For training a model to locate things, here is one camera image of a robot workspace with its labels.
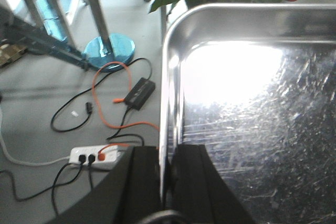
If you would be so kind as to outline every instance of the stand base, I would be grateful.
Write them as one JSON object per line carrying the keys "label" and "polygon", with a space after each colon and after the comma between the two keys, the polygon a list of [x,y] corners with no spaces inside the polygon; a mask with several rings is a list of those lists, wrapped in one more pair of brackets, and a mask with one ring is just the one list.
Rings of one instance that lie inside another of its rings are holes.
{"label": "stand base", "polygon": [[[113,53],[108,54],[100,37],[94,38],[88,43],[84,54],[88,56],[89,65],[100,69],[105,64],[112,61],[119,61],[129,64],[134,56],[135,45],[132,39],[123,34],[110,34],[110,40],[113,46]],[[114,72],[122,69],[122,66],[110,65],[102,72]]]}

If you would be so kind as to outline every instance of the gray floor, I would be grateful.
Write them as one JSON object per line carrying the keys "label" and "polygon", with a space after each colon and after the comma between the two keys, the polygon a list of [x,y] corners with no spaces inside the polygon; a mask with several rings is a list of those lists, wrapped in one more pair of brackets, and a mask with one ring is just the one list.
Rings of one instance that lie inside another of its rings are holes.
{"label": "gray floor", "polygon": [[[152,80],[156,90],[140,111],[130,113],[128,122],[149,121],[159,123],[161,81],[161,27],[160,14],[148,14],[150,4],[143,0],[101,0],[110,32],[122,33],[135,42],[135,58],[146,57],[153,64]],[[77,47],[83,50],[97,31],[89,7],[81,4],[72,26]],[[147,77],[146,62],[131,66],[133,84]],[[22,59],[0,69],[0,90],[3,94],[1,131],[10,154],[19,160],[45,162],[68,156],[76,146],[106,144],[105,138],[115,132],[102,124],[96,108],[83,128],[69,133],[56,133],[49,127],[53,113],[69,98],[90,87],[93,70],[82,69],[51,56],[25,55]],[[107,120],[119,124],[125,111],[124,104],[113,104],[112,99],[127,94],[127,74],[120,71],[109,77],[98,89],[98,95]],[[85,102],[93,102],[91,93],[83,95],[58,117],[58,127],[76,125],[85,117]],[[71,115],[76,111],[79,117]],[[139,125],[125,129],[124,133],[137,133],[146,145],[158,146],[159,133],[154,128]],[[34,194],[50,186],[57,171],[66,161],[44,167],[27,167],[10,163],[0,152],[0,169],[11,170],[16,178],[20,197]],[[64,172],[66,181],[75,170]],[[97,184],[105,174],[94,173]],[[89,192],[87,172],[83,172],[73,185],[57,190],[57,206],[62,212]],[[50,192],[27,202],[13,199],[10,180],[0,175],[0,223],[44,223],[54,217]]]}

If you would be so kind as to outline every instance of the white power strip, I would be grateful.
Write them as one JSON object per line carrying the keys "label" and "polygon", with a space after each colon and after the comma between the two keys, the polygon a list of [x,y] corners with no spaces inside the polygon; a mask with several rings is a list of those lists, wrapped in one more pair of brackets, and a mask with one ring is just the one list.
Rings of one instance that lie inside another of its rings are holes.
{"label": "white power strip", "polygon": [[69,163],[76,163],[80,164],[79,162],[79,156],[85,155],[86,161],[83,163],[84,165],[88,165],[88,158],[89,155],[94,155],[96,157],[96,160],[92,163],[92,167],[96,168],[111,168],[115,162],[117,161],[118,156],[120,155],[120,152],[118,152],[118,146],[112,145],[107,147],[103,150],[103,153],[105,154],[105,160],[100,161],[98,160],[98,152],[105,147],[106,145],[94,145],[94,146],[84,146],[84,147],[75,147],[70,152],[70,159]]}

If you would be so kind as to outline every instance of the black power adapter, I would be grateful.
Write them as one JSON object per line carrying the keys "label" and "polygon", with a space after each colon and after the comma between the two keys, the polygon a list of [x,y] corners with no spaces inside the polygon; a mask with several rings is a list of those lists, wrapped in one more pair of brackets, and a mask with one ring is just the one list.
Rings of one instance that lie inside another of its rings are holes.
{"label": "black power adapter", "polygon": [[141,78],[125,97],[124,103],[133,109],[140,110],[154,90],[154,82]]}

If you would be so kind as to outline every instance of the orange plug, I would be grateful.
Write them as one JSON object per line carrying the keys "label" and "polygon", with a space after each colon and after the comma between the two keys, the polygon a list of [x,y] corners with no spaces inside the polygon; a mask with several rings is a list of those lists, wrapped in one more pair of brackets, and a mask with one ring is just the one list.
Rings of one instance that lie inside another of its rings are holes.
{"label": "orange plug", "polygon": [[124,102],[124,98],[115,98],[115,99],[113,99],[113,102],[114,103],[120,103],[120,102]]}
{"label": "orange plug", "polygon": [[105,160],[105,153],[99,153],[98,154],[98,160],[99,161],[104,161]]}

